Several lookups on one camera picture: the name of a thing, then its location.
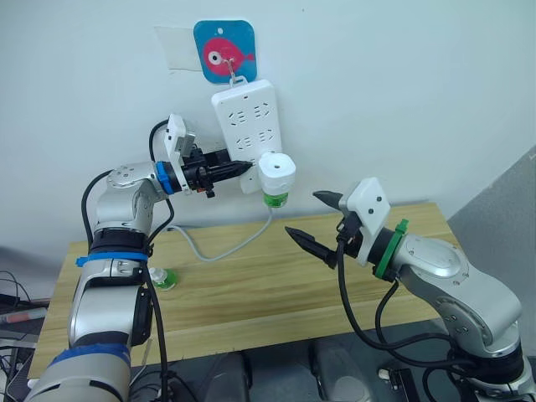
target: blue tape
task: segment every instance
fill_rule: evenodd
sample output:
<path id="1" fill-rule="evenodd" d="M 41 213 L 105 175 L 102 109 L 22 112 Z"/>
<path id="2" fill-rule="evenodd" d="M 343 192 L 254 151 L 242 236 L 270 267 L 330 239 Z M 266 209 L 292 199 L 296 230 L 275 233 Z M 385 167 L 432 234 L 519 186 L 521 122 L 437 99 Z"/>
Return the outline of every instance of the blue tape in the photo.
<path id="1" fill-rule="evenodd" d="M 164 168 L 164 162 L 157 162 L 157 179 L 162 185 L 166 194 L 174 194 L 173 188 L 171 187 L 171 182 L 169 181 L 169 176 L 166 173 Z"/>
<path id="2" fill-rule="evenodd" d="M 87 261 L 108 260 L 108 259 L 147 261 L 149 260 L 149 257 L 143 253 L 128 253 L 128 252 L 122 252 L 122 251 L 111 251 L 108 253 L 94 253 L 94 254 L 89 254 L 86 257 L 78 257 L 76 259 L 76 266 L 84 266 L 84 264 Z"/>
<path id="3" fill-rule="evenodd" d="M 77 348 L 64 350 L 54 358 L 52 363 L 49 364 L 49 367 L 69 358 L 77 358 L 78 356 L 97 353 L 112 354 L 121 358 L 129 366 L 131 365 L 131 357 L 128 348 L 122 343 L 97 343 L 95 345 L 79 346 Z"/>

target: electrical outlet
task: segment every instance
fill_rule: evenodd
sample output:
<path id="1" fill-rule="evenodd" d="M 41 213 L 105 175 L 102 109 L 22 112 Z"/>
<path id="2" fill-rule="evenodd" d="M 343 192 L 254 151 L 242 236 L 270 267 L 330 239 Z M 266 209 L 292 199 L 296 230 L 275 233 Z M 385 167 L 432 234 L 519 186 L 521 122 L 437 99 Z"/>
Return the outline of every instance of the electrical outlet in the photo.
<path id="1" fill-rule="evenodd" d="M 268 80 L 234 86 L 212 97 L 225 144 L 233 161 L 253 162 L 240 176 L 244 193 L 260 190 L 257 163 L 265 152 L 281 152 L 276 91 Z"/>

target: small bottle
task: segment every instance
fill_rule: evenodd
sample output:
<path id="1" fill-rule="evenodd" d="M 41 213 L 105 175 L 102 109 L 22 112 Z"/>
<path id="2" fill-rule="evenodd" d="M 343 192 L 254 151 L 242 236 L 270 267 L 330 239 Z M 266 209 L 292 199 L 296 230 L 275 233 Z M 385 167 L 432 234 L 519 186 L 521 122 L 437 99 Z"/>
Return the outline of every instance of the small bottle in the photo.
<path id="1" fill-rule="evenodd" d="M 177 285 L 177 276 L 172 270 L 149 268 L 149 275 L 154 286 L 163 291 L 168 291 Z"/>

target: green ring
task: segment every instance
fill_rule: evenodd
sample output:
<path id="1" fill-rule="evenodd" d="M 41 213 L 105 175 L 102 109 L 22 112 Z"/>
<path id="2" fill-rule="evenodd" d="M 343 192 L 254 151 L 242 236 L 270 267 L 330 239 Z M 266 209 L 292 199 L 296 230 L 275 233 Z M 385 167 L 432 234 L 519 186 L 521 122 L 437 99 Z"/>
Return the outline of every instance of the green ring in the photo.
<path id="1" fill-rule="evenodd" d="M 385 249 L 384 255 L 382 255 L 382 259 L 376 266 L 376 272 L 374 275 L 379 279 L 384 279 L 384 273 L 387 269 L 387 265 L 391 261 L 391 257 L 393 256 L 396 247 L 399 245 L 399 242 L 402 240 L 402 237 L 405 235 L 405 232 L 408 231 L 408 223 L 409 220 L 402 219 L 400 223 L 396 225 L 393 237 L 391 237 L 391 240 L 387 244 L 387 249 Z"/>

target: wooden table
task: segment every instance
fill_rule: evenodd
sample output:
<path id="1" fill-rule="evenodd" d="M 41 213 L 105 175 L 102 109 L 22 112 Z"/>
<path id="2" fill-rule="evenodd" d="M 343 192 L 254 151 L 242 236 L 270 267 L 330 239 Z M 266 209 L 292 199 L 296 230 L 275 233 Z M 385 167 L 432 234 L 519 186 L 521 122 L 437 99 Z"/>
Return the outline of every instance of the wooden table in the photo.
<path id="1" fill-rule="evenodd" d="M 169 361 L 233 350 L 351 332 L 338 294 L 337 272 L 301 250 L 284 226 L 303 229 L 335 247 L 335 226 L 341 214 L 279 219 L 258 239 L 229 257 L 204 263 L 196 259 L 178 232 L 162 233 L 149 265 L 172 268 L 179 283 L 158 291 Z M 457 244 L 435 204 L 393 208 L 389 227 L 410 220 L 412 233 Z M 205 255 L 218 255 L 257 231 L 261 223 L 237 224 L 189 233 Z M 75 259 L 86 243 L 73 243 L 65 257 L 44 322 L 30 378 L 37 378 L 54 356 L 67 347 L 70 303 L 80 274 Z M 374 326 L 374 311 L 390 287 L 347 257 L 347 286 L 363 328 Z M 384 325 L 437 317 L 423 301 L 401 287 L 384 312 Z M 159 362 L 153 323 L 148 363 Z M 140 365 L 144 346 L 132 349 L 132 365 Z"/>

